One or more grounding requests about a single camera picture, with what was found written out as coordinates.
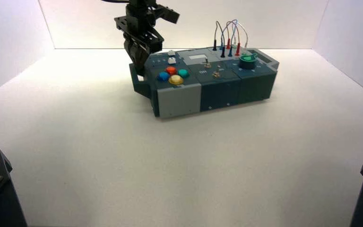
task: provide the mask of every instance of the white button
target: white button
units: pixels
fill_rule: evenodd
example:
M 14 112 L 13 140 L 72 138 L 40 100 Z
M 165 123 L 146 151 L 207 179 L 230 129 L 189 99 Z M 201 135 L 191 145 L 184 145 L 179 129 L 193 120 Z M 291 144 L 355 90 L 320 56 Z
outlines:
M 176 53 L 175 53 L 173 50 L 170 50 L 170 51 L 168 51 L 168 55 L 169 55 L 169 56 L 175 56 L 175 55 L 176 55 Z
M 175 58 L 169 58 L 168 59 L 168 64 L 170 64 L 170 65 L 176 64 L 176 59 Z

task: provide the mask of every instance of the green button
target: green button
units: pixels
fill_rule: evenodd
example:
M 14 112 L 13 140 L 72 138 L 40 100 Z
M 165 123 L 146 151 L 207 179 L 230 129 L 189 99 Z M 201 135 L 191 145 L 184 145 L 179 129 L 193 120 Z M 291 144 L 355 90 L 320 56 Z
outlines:
M 257 53 L 254 53 L 252 55 L 243 55 L 240 57 L 240 60 L 242 61 L 246 61 L 246 62 L 251 62 L 251 61 L 256 61 L 257 60 Z
M 183 78 L 187 78 L 187 77 L 189 77 L 189 72 L 187 71 L 187 70 L 179 70 L 178 72 L 177 72 L 177 74 L 179 74 L 181 77 L 183 77 Z

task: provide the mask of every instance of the white wall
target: white wall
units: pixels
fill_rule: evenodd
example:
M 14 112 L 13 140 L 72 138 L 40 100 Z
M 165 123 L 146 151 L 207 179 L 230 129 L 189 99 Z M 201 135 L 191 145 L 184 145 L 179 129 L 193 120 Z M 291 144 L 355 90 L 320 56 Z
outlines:
M 37 0 L 0 0 L 0 86 L 52 49 Z
M 327 0 L 157 0 L 179 12 L 179 23 L 158 20 L 164 47 L 213 44 L 215 21 L 238 18 L 249 31 L 249 46 L 312 48 Z M 126 4 L 100 0 L 41 0 L 56 48 L 123 48 L 114 17 Z
M 363 0 L 330 0 L 314 50 L 363 86 Z

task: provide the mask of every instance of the white table surface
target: white table surface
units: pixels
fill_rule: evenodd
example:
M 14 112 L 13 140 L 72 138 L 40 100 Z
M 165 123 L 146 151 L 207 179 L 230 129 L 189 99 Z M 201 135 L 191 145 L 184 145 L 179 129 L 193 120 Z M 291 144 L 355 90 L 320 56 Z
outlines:
M 124 50 L 55 50 L 0 88 L 0 148 L 30 225 L 346 227 L 363 88 L 312 50 L 271 98 L 155 118 Z

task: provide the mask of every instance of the yellow button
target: yellow button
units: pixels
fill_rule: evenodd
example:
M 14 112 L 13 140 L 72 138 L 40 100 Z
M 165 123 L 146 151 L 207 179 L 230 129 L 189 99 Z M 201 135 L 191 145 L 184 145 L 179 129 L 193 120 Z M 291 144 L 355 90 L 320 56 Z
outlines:
M 184 82 L 183 78 L 179 75 L 173 75 L 169 78 L 169 83 L 174 85 L 180 85 Z

